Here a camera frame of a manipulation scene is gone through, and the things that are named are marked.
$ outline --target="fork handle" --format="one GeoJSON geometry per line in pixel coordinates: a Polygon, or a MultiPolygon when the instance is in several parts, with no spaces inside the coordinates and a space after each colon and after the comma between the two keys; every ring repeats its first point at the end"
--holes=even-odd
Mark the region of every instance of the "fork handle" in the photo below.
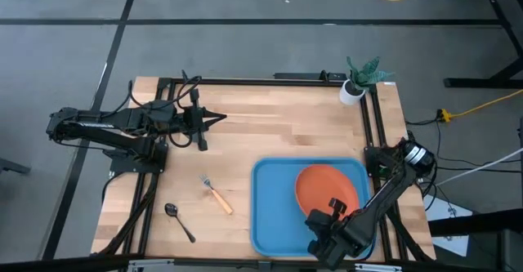
{"type": "Polygon", "coordinates": [[[211,190],[212,194],[214,194],[214,197],[218,200],[218,202],[221,204],[224,210],[226,210],[227,214],[232,214],[232,208],[229,206],[229,204],[223,199],[223,197],[216,191],[211,190]]]}

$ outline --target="white cable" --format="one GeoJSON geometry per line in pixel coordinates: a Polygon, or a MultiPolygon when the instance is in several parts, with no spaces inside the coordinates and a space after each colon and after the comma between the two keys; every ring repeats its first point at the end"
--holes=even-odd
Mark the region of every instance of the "white cable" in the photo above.
{"type": "Polygon", "coordinates": [[[486,164],[486,165],[484,165],[484,166],[477,167],[476,169],[472,169],[472,170],[469,170],[469,171],[467,171],[467,172],[464,172],[464,173],[458,174],[458,175],[456,175],[456,176],[454,176],[454,177],[450,177],[449,179],[444,180],[444,181],[442,181],[442,182],[440,182],[440,183],[436,183],[436,186],[441,186],[441,185],[443,185],[443,184],[445,184],[445,183],[447,183],[447,182],[449,182],[449,181],[452,181],[452,180],[454,180],[454,179],[458,179],[459,177],[463,177],[463,176],[468,175],[468,174],[471,174],[471,173],[473,173],[473,172],[476,172],[476,171],[479,171],[479,170],[483,170],[483,169],[485,169],[485,168],[487,168],[487,167],[493,166],[493,165],[495,165],[495,164],[497,164],[497,163],[500,163],[500,162],[502,162],[502,161],[504,161],[504,160],[506,160],[506,159],[508,159],[508,158],[511,158],[511,157],[513,157],[513,156],[519,154],[519,153],[522,152],[522,151],[523,151],[523,148],[518,149],[517,151],[513,152],[512,154],[509,154],[508,156],[506,156],[506,157],[504,157],[504,158],[500,158],[499,160],[497,160],[497,161],[495,161],[495,162],[488,163],[488,164],[486,164]]]}

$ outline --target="wooden tabletop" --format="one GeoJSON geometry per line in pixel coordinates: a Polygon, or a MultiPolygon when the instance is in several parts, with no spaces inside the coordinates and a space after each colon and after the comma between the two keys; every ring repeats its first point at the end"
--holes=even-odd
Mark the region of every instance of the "wooden tabletop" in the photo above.
{"type": "MultiPolygon", "coordinates": [[[[158,78],[138,77],[133,95],[142,103],[153,100],[157,83],[158,78]]],[[[201,106],[228,117],[205,133],[207,151],[198,151],[196,144],[185,149],[169,144],[145,254],[171,258],[266,259],[254,251],[250,241],[250,180],[254,163],[264,157],[298,156],[362,160],[366,140],[360,105],[343,105],[336,87],[199,85],[198,89],[201,106]],[[232,206],[232,215],[227,215],[203,186],[201,174],[211,179],[214,189],[232,206]],[[165,203],[178,206],[179,217],[196,237],[196,243],[190,243],[178,222],[165,215],[165,203]]],[[[396,85],[380,83],[378,96],[387,143],[395,145],[405,135],[396,85]]],[[[377,141],[372,102],[370,98],[368,101],[373,138],[377,141]]],[[[188,97],[181,103],[188,104],[188,97]]],[[[174,137],[185,141],[185,137],[174,137]]],[[[136,173],[127,173],[107,188],[93,252],[105,247],[128,218],[136,177],[136,173]]],[[[435,258],[419,189],[410,187],[398,202],[405,227],[423,251],[435,258]]],[[[135,228],[132,252],[137,250],[140,232],[141,221],[135,228]]],[[[391,225],[389,233],[393,255],[397,257],[391,225]]],[[[383,261],[380,238],[378,235],[371,261],[383,261]]],[[[293,259],[314,260],[313,257],[293,259]]]]}

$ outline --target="orange plate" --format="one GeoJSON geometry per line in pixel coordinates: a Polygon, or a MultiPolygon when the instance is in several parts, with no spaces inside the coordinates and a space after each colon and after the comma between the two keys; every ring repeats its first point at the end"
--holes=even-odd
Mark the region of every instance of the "orange plate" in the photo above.
{"type": "Polygon", "coordinates": [[[302,170],[296,179],[296,200],[306,216],[313,209],[332,214],[331,198],[346,204],[340,220],[360,208],[358,194],[347,176],[329,165],[312,165],[302,170]]]}

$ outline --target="spoon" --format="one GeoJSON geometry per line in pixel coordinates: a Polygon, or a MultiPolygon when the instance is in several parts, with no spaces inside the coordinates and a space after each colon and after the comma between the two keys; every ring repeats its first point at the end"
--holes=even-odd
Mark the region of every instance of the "spoon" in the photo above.
{"type": "Polygon", "coordinates": [[[172,203],[166,203],[165,204],[165,213],[168,215],[168,216],[173,216],[175,217],[178,222],[180,223],[181,225],[181,228],[183,228],[183,230],[186,232],[187,234],[187,237],[189,238],[189,240],[194,243],[196,242],[196,238],[189,232],[189,230],[181,223],[180,219],[178,219],[178,208],[177,206],[173,205],[172,203]]]}

